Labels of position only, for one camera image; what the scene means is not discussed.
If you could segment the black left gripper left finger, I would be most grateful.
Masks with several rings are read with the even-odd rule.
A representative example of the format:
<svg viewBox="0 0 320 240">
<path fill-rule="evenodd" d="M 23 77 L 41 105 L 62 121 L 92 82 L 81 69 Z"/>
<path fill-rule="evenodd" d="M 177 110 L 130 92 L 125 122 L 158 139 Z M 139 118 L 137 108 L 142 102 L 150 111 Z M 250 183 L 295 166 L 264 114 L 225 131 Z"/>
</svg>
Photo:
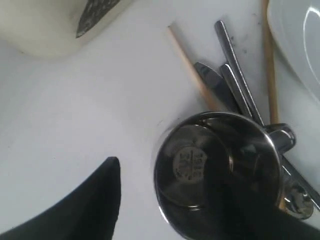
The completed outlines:
<svg viewBox="0 0 320 240">
<path fill-rule="evenodd" d="M 46 211 L 0 235 L 2 240 L 111 240 L 121 205 L 121 167 L 108 157 L 81 185 Z"/>
</svg>

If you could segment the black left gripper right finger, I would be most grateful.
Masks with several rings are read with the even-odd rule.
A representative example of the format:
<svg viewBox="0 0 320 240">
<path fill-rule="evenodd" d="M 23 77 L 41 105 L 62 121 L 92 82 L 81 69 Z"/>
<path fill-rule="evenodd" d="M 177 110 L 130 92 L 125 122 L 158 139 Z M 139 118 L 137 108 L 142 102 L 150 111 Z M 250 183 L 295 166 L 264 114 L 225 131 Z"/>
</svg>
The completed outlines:
<svg viewBox="0 0 320 240">
<path fill-rule="evenodd" d="M 261 194 L 224 177 L 222 206 L 225 230 L 233 240 L 318 240 L 320 231 L 284 213 Z"/>
</svg>

